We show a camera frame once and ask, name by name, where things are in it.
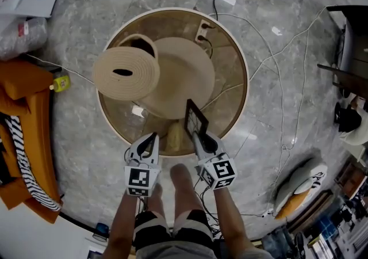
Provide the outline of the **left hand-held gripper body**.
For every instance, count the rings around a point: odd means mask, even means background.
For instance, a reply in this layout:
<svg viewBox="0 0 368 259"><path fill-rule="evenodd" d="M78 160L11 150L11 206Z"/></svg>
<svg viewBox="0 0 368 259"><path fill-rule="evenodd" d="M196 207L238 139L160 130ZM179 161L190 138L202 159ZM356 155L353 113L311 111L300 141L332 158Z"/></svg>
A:
<svg viewBox="0 0 368 259"><path fill-rule="evenodd" d="M158 164L130 159L124 167L127 194L137 197L150 197L160 172L161 167Z"/></svg>

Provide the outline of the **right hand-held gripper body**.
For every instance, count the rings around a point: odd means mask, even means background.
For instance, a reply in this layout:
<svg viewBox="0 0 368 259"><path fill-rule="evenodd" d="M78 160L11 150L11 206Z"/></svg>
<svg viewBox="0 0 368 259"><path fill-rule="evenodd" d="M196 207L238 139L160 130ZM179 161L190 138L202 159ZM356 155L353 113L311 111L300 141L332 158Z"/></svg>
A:
<svg viewBox="0 0 368 259"><path fill-rule="evenodd" d="M202 159L198 165L199 176L210 189L229 187L237 177L235 161L227 153Z"/></svg>

